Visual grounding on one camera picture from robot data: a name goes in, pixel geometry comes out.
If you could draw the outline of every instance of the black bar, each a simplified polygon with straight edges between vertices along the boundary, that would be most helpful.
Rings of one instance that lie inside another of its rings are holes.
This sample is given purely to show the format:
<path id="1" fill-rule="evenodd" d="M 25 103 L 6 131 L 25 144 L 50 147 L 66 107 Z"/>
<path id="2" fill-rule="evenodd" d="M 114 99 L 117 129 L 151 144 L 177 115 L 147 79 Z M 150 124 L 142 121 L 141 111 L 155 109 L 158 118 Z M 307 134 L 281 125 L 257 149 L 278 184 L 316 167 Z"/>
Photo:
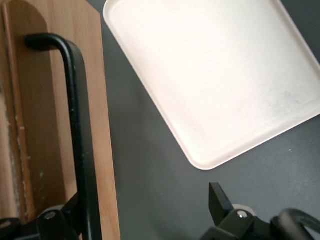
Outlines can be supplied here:
<path id="1" fill-rule="evenodd" d="M 58 49 L 66 77 L 78 200 L 82 209 L 84 240 L 102 239 L 98 190 L 89 111 L 86 69 L 79 48 L 56 34 L 25 37 L 25 44 L 39 51 Z"/>

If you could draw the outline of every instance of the screw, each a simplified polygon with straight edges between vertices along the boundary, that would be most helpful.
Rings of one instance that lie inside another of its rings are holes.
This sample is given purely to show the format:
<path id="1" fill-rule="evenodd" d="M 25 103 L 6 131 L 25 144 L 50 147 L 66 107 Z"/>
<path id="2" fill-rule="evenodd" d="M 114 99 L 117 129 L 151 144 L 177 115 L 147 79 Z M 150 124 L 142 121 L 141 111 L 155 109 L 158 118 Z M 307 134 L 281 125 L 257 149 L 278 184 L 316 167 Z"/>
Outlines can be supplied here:
<path id="1" fill-rule="evenodd" d="M 239 218 L 241 218 L 241 219 L 246 219 L 248 217 L 248 214 L 242 210 L 238 211 L 237 214 L 238 214 Z"/>
<path id="2" fill-rule="evenodd" d="M 53 219 L 55 216 L 56 216 L 56 213 L 54 211 L 51 211 L 44 216 L 44 219 L 50 220 L 50 219 Z"/>
<path id="3" fill-rule="evenodd" d="M 11 225 L 10 220 L 5 221 L 5 222 L 0 224 L 0 229 L 5 229 L 5 228 L 9 227 L 10 225 Z"/>

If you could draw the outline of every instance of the wooden board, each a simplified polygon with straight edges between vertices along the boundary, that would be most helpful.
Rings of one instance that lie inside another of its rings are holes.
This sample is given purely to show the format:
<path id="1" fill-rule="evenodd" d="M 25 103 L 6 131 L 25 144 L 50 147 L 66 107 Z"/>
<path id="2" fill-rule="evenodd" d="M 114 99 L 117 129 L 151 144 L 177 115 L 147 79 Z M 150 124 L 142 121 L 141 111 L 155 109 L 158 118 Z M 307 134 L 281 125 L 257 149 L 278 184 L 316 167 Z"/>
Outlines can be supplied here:
<path id="1" fill-rule="evenodd" d="M 32 4 L 40 12 L 46 21 L 48 32 L 61 35 L 74 42 L 83 54 L 88 80 L 102 235 L 104 239 L 119 240 L 120 228 L 110 139 L 100 15 L 85 0 L 26 0 L 25 2 Z M 58 142 L 62 159 L 65 195 L 66 200 L 68 200 L 77 191 L 77 188 L 64 67 L 58 52 L 50 53 L 50 59 Z"/>
<path id="2" fill-rule="evenodd" d="M 49 52 L 26 47 L 24 36 L 47 33 L 46 21 L 22 0 L 4 5 L 27 220 L 66 201 Z"/>

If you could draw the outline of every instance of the wood grain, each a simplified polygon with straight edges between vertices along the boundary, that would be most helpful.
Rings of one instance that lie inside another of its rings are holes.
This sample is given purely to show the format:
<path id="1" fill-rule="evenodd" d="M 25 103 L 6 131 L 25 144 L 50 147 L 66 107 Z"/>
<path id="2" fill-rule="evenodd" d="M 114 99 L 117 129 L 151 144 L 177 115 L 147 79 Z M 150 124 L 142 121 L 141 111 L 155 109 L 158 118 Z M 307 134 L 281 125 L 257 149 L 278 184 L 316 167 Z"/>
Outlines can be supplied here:
<path id="1" fill-rule="evenodd" d="M 74 42 L 86 66 L 102 235 L 119 240 L 120 228 L 108 115 L 101 18 L 85 0 L 25 0 L 43 16 L 50 33 Z M 63 61 L 50 53 L 66 200 L 77 191 Z"/>
<path id="2" fill-rule="evenodd" d="M 4 22 L 27 205 L 32 220 L 66 201 L 51 60 L 25 46 L 24 36 L 46 33 L 47 24 L 30 4 L 4 4 Z"/>
<path id="3" fill-rule="evenodd" d="M 17 202 L 9 146 L 9 122 L 5 97 L 0 91 L 0 219 L 17 217 Z"/>
<path id="4" fill-rule="evenodd" d="M 22 222 L 27 220 L 25 213 L 27 206 L 21 198 L 24 196 L 23 172 L 20 162 L 18 145 L 16 112 L 10 77 L 10 66 L 7 55 L 6 35 L 3 23 L 3 12 L 0 10 L 0 91 L 3 107 L 1 108 L 2 138 L 0 145 L 0 164 L 4 172 L 8 173 L 1 178 L 0 204 L 3 206 L 0 212 L 1 218 L 20 217 Z"/>

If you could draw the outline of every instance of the dark gray tabletop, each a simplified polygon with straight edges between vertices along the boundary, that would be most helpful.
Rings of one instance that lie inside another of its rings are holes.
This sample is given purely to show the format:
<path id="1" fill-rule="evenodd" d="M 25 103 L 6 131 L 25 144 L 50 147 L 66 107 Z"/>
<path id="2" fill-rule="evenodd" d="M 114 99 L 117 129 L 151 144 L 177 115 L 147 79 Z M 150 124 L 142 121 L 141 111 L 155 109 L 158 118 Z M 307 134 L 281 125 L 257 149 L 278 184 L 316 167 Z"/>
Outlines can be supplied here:
<path id="1" fill-rule="evenodd" d="M 102 13 L 105 0 L 88 0 Z M 283 0 L 320 60 L 320 0 Z M 320 219 L 320 116 L 208 171 L 188 162 L 102 22 L 122 240 L 196 240 L 212 225 L 210 182 L 269 221 L 285 208 Z"/>

